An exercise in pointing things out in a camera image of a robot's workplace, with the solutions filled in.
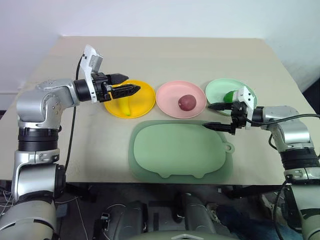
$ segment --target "beige table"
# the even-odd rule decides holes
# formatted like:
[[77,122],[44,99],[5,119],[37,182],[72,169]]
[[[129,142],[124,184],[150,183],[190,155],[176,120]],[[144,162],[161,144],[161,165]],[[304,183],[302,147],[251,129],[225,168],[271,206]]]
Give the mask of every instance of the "beige table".
[[[260,39],[62,37],[34,71],[24,91],[47,79],[74,79],[86,44],[104,56],[101,72],[122,73],[149,83],[155,90],[172,80],[189,81],[204,90],[211,80],[234,78],[255,91],[260,106],[289,105],[301,114],[314,113],[272,49]],[[109,114],[101,103],[82,103],[77,108],[67,181],[138,182],[128,165],[132,129],[143,121],[171,119],[157,106],[143,117],[120,119]],[[207,109],[193,119],[225,124],[231,121]],[[71,121],[72,109],[67,109],[62,115],[58,142],[60,164],[66,160]],[[319,153],[319,120],[304,118],[302,121]],[[235,146],[233,174],[225,184],[279,185],[283,182],[280,155],[268,145],[270,132],[255,127],[237,129],[235,136],[225,135]],[[0,121],[0,179],[12,178],[17,136],[14,102]]]

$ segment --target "wall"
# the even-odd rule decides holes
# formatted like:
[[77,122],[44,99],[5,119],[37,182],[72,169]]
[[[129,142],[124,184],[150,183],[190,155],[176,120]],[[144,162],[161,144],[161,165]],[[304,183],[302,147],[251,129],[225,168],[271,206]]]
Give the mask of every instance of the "wall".
[[60,35],[262,38],[303,91],[320,77],[319,10],[318,0],[1,1],[0,95],[17,92]]

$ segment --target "yellow banana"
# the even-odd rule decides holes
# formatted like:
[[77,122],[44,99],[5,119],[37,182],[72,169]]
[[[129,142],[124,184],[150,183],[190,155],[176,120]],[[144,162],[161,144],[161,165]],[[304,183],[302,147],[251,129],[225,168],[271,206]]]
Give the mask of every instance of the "yellow banana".
[[123,112],[125,115],[130,116],[130,108],[129,108],[129,97],[121,97],[118,99],[118,104],[121,112]]

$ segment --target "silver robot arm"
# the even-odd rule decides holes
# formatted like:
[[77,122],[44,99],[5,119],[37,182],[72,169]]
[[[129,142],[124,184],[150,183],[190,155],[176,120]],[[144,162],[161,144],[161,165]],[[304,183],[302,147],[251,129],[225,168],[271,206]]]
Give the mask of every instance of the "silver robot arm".
[[84,101],[105,102],[133,95],[140,87],[120,84],[122,74],[98,72],[103,57],[87,45],[79,62],[85,79],[48,80],[17,100],[18,150],[14,154],[14,205],[0,218],[1,240],[57,240],[54,199],[65,187],[58,133],[66,108]]
[[270,131],[281,156],[286,201],[300,218],[305,240],[320,239],[320,163],[307,126],[299,118],[272,123],[298,115],[290,106],[253,108],[252,94],[244,87],[233,94],[230,103],[213,103],[209,109],[231,110],[232,123],[208,122],[204,126],[215,131],[236,133],[237,128],[261,127]]

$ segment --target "potato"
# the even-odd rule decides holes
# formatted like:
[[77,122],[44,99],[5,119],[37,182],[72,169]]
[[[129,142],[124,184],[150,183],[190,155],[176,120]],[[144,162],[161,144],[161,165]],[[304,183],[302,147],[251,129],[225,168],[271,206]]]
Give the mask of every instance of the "potato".
[[179,107],[183,111],[191,111],[196,107],[197,100],[191,94],[182,96],[178,101]]

